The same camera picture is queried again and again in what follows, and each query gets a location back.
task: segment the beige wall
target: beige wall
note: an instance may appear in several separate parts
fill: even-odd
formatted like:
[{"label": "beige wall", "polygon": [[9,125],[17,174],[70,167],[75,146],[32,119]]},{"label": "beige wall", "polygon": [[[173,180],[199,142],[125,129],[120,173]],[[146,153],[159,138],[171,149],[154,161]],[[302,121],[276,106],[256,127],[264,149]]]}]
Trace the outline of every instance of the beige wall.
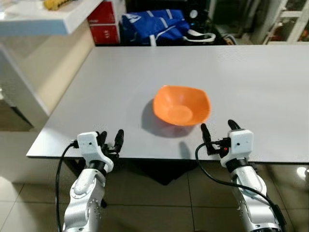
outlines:
[{"label": "beige wall", "polygon": [[[86,22],[72,35],[0,37],[0,43],[31,91],[41,98],[47,114],[54,110],[94,46]],[[26,157],[37,135],[34,131],[0,131],[0,176],[19,183],[54,182],[57,160]]]}]

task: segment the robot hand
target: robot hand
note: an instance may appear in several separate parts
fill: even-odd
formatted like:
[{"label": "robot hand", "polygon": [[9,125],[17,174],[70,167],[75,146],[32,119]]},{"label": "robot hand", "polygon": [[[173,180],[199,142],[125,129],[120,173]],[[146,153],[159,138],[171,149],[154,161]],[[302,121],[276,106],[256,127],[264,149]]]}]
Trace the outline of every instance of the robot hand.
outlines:
[{"label": "robot hand", "polygon": [[87,168],[79,175],[70,189],[70,204],[64,215],[64,232],[96,232],[101,219],[106,174],[111,172],[119,158],[124,141],[124,131],[119,130],[114,147],[105,144],[107,132],[82,133],[77,136],[78,146]]},{"label": "robot hand", "polygon": [[204,144],[196,150],[198,164],[200,165],[198,150],[203,145],[206,146],[208,155],[220,155],[221,165],[230,172],[231,183],[213,178],[201,165],[200,167],[212,180],[234,187],[240,218],[247,232],[284,231],[285,220],[279,207],[266,196],[265,182],[248,163],[249,154],[253,149],[253,133],[241,129],[233,120],[229,120],[228,124],[231,130],[227,137],[216,142],[211,141],[207,126],[201,125]]}]

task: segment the red box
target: red box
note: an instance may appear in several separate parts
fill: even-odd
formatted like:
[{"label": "red box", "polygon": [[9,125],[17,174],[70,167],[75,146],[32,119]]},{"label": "red box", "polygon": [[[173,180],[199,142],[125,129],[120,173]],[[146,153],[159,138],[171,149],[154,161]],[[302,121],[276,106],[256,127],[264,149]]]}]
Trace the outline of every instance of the red box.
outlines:
[{"label": "red box", "polygon": [[115,25],[90,26],[95,44],[118,44],[118,31]]},{"label": "red box", "polygon": [[102,2],[88,17],[89,24],[113,24],[115,15],[111,1]]}]

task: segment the blue bag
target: blue bag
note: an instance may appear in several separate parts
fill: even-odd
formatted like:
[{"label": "blue bag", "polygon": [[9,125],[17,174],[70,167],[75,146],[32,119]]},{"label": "blue bag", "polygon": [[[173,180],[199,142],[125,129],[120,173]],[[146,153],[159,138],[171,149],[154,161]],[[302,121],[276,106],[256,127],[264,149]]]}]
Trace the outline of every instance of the blue bag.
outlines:
[{"label": "blue bag", "polygon": [[190,29],[180,10],[169,9],[124,14],[122,24],[126,42],[137,45],[178,40]]}]

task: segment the tiled floor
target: tiled floor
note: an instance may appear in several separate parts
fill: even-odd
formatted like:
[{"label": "tiled floor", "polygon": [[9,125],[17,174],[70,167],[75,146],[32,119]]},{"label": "tiled floor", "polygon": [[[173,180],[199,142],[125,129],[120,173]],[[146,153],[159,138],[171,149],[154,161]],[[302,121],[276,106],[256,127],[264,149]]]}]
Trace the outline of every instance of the tiled floor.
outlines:
[{"label": "tiled floor", "polygon": [[[217,178],[229,180],[218,163],[206,163]],[[259,165],[268,194],[287,221],[288,232],[309,232],[309,165]],[[61,217],[74,181],[62,176]],[[229,187],[194,169],[167,186],[132,164],[108,176],[100,231],[109,232],[244,232]],[[55,232],[54,187],[11,184],[0,177],[0,232]]]}]

